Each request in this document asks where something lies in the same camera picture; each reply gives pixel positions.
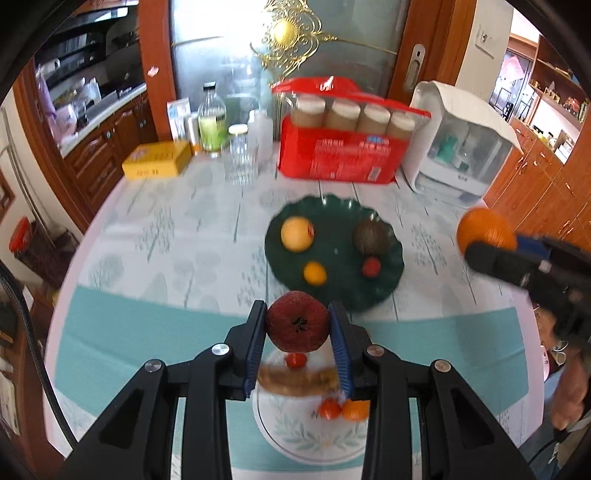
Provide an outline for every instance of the orange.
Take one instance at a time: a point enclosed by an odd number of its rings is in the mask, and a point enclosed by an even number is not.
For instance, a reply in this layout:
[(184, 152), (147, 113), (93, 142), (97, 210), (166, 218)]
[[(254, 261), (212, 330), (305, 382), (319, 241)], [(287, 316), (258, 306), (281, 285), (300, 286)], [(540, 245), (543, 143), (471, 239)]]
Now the orange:
[(304, 267), (304, 280), (308, 285), (320, 287), (326, 283), (326, 269), (318, 262), (308, 262)]
[(290, 252), (308, 250), (314, 241), (314, 226), (307, 218), (289, 217), (281, 225), (281, 243)]
[(364, 421), (369, 417), (369, 400), (347, 400), (343, 404), (341, 415), (345, 420)]
[(485, 207), (476, 207), (464, 214), (457, 226), (456, 239), (462, 255), (468, 245), (477, 241), (506, 250), (517, 249), (517, 237), (507, 221)]

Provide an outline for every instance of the red fruit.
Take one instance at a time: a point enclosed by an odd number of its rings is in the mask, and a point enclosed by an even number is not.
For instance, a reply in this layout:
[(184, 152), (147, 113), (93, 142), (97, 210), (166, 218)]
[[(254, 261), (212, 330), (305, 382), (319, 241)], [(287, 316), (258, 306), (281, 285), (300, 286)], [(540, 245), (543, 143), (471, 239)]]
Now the red fruit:
[(308, 357), (305, 353), (288, 353), (285, 356), (285, 363), (292, 370), (303, 368), (308, 363)]
[(323, 400), (320, 407), (318, 407), (318, 415), (326, 420), (338, 419), (340, 412), (341, 408), (339, 402), (332, 398)]
[(368, 257), (363, 262), (361, 273), (364, 277), (375, 278), (379, 275), (379, 271), (382, 268), (382, 264), (375, 257)]
[(313, 352), (329, 335), (329, 311), (302, 291), (289, 291), (267, 310), (267, 334), (284, 352)]

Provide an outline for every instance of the red berry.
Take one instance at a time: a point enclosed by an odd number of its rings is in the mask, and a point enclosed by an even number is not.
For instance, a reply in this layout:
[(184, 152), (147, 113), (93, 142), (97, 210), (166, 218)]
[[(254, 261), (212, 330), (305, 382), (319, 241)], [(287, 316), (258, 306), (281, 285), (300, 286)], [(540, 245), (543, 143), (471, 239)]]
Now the red berry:
[(382, 264), (379, 260), (375, 257), (368, 257), (363, 262), (363, 268), (361, 269), (361, 273), (364, 277), (368, 278), (375, 278), (379, 275), (379, 271), (382, 268)]
[(327, 398), (322, 401), (318, 407), (318, 415), (326, 420), (334, 420), (339, 418), (341, 408), (339, 402), (332, 398)]
[(292, 370), (303, 368), (308, 363), (308, 357), (305, 353), (288, 353), (285, 356), (285, 363)]

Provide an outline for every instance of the tablecloth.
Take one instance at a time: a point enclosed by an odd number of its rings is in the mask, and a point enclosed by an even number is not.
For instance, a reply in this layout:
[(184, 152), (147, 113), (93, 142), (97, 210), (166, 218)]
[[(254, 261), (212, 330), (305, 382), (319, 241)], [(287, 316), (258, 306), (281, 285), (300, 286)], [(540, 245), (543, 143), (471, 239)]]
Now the tablecloth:
[[(76, 436), (145, 360), (189, 360), (242, 323), (254, 300), (271, 304), (282, 295), (286, 288), (264, 254), (269, 221), (287, 202), (327, 194), (377, 210), (404, 249), (405, 270), (393, 295), (352, 314), (352, 321), (403, 359), (450, 360), (516, 445), (524, 442), (543, 412), (534, 316), (525, 295), (467, 268), (454, 244), (461, 209), (413, 193), (401, 173), (396, 183), (374, 186), (287, 179), (268, 165), (253, 185), (239, 187), (225, 183), (220, 163), (200, 157), (176, 179), (123, 179), (74, 257), (54, 313), (46, 364)], [(269, 346), (265, 354), (273, 354)], [(251, 400), (228, 403), (227, 411), (235, 478), (361, 474), (362, 448), (343, 461), (337, 456), (326, 464), (300, 462), (263, 435)], [(46, 403), (45, 415), (49, 441), (67, 455)], [(362, 428), (355, 435), (363, 438)], [(173, 453), (178, 475), (179, 438)], [(418, 452), (414, 462), (418, 468)]]

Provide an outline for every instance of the glass jar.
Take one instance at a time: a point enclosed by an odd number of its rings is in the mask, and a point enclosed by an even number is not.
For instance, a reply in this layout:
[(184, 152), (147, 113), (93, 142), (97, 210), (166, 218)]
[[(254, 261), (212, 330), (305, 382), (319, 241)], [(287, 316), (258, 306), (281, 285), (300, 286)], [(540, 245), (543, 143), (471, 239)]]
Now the glass jar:
[(230, 136), (222, 148), (226, 181), (234, 185), (252, 183), (258, 177), (258, 144), (253, 138), (248, 141), (248, 126), (245, 124), (232, 125), (228, 133)]

